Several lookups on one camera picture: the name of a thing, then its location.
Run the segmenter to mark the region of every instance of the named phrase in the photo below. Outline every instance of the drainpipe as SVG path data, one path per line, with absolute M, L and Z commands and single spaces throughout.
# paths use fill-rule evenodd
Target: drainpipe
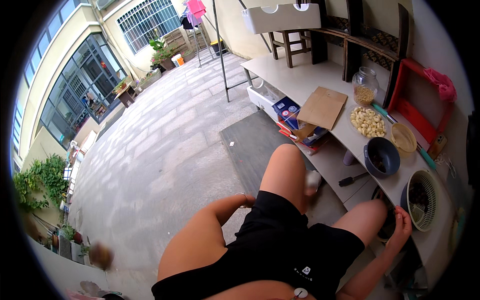
M 120 48 L 119 48 L 117 42 L 115 41 L 115 39 L 113 38 L 110 30 L 108 29 L 107 26 L 104 26 L 105 22 L 103 21 L 103 17 L 100 14 L 100 11 L 98 10 L 98 7 L 96 6 L 96 4 L 94 3 L 93 0 L 90 0 L 90 2 L 92 4 L 93 13 L 94 13 L 97 21 L 100 23 L 100 28 L 102 28 L 103 33 L 107 37 L 107 42 L 110 42 L 111 46 L 113 46 L 113 48 L 115 48 L 115 50 L 120 54 L 123 62 L 127 65 L 128 70 L 130 71 L 133 79 L 134 80 L 140 80 L 140 76 L 138 76 L 138 74 L 133 70 L 132 66 L 130 65 L 130 61 L 128 60 L 128 58 L 125 56 L 125 54 L 123 54 L 122 51 L 120 51 Z

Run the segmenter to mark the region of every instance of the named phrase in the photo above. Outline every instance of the glass jar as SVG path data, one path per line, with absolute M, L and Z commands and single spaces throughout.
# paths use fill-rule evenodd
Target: glass jar
M 353 75 L 353 99 L 358 104 L 369 105 L 378 93 L 377 73 L 367 67 L 360 67 Z

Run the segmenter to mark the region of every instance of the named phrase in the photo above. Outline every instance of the paved courtyard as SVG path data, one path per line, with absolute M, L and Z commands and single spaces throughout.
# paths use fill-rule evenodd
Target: paved courtyard
M 228 85 L 246 80 L 244 61 L 225 56 Z M 153 299 L 170 239 L 209 202 L 242 191 L 219 132 L 257 111 L 246 87 L 231 89 L 227 103 L 220 60 L 198 68 L 193 59 L 144 90 L 86 154 L 69 222 L 115 250 L 112 290 Z M 247 213 L 223 226 L 227 243 Z

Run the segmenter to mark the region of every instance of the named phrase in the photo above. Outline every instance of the phone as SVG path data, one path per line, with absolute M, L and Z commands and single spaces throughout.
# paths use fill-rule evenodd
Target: phone
M 428 151 L 427 151 L 428 155 L 433 160 L 435 160 L 440 154 L 440 152 L 443 150 L 445 145 L 447 144 L 447 141 L 448 141 L 447 137 L 444 136 L 443 133 L 440 133 L 439 135 L 437 135 L 433 143 L 428 148 Z

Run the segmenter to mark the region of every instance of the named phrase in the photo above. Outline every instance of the teal knife handle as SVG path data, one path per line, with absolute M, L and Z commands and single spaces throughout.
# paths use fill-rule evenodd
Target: teal knife handle
M 386 112 L 385 109 L 381 108 L 380 106 L 378 106 L 378 104 L 375 104 L 375 103 L 372 103 L 372 106 L 374 109 L 376 109 L 379 113 L 382 114 L 382 116 L 386 117 L 388 115 L 388 113 Z
M 423 158 L 427 161 L 427 164 L 434 170 L 437 169 L 437 165 L 433 161 L 433 159 L 428 155 L 427 151 L 425 149 L 420 149 L 420 154 L 423 156 Z

